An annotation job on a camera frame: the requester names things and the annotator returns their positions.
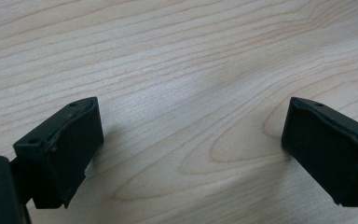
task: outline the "screw hole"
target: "screw hole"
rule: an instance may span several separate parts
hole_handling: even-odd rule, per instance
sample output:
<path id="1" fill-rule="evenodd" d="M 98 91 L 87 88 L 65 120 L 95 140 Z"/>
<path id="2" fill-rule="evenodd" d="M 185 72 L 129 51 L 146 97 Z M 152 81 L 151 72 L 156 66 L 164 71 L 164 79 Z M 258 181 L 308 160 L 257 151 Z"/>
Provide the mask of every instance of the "screw hole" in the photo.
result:
<path id="1" fill-rule="evenodd" d="M 40 138 L 33 138 L 31 140 L 28 141 L 29 144 L 35 144 L 38 143 L 40 141 Z"/>

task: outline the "hole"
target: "hole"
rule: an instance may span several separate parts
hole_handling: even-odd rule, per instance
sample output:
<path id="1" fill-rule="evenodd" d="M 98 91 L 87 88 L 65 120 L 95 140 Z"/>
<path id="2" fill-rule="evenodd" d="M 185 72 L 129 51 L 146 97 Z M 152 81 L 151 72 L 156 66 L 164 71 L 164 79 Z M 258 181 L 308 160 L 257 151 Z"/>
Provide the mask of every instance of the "hole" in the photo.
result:
<path id="1" fill-rule="evenodd" d="M 40 138 L 33 138 L 31 140 L 28 141 L 29 144 L 35 144 L 38 143 L 40 141 Z"/>

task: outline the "wood grain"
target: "wood grain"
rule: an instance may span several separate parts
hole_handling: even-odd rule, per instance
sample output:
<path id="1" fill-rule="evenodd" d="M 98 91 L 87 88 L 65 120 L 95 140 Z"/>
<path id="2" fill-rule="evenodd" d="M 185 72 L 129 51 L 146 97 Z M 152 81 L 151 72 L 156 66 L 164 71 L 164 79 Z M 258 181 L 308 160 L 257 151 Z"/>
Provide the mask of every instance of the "wood grain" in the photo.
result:
<path id="1" fill-rule="evenodd" d="M 280 147 L 293 95 L 358 120 L 358 0 L 0 0 L 0 155 L 93 95 L 105 144 L 34 223 L 358 223 Z"/>

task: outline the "light wood surface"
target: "light wood surface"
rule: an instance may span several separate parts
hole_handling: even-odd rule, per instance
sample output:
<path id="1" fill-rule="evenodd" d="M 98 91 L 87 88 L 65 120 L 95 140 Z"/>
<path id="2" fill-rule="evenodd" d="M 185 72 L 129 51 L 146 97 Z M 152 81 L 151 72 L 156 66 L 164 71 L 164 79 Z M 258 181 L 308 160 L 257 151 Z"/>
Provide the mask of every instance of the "light wood surface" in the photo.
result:
<path id="1" fill-rule="evenodd" d="M 0 155 L 77 99 L 103 120 L 34 223 L 358 223 L 281 149 L 293 95 L 358 120 L 358 1 L 0 0 Z"/>

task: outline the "wooden table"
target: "wooden table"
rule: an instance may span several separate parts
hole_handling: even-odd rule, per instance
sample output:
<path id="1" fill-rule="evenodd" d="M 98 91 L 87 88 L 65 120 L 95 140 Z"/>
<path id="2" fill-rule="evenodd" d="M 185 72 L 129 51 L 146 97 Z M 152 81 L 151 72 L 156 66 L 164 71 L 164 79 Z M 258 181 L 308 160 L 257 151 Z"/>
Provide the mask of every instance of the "wooden table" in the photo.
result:
<path id="1" fill-rule="evenodd" d="M 89 96 L 105 144 L 34 223 L 358 223 L 280 142 L 291 96 L 358 120 L 358 1 L 0 0 L 0 155 Z"/>

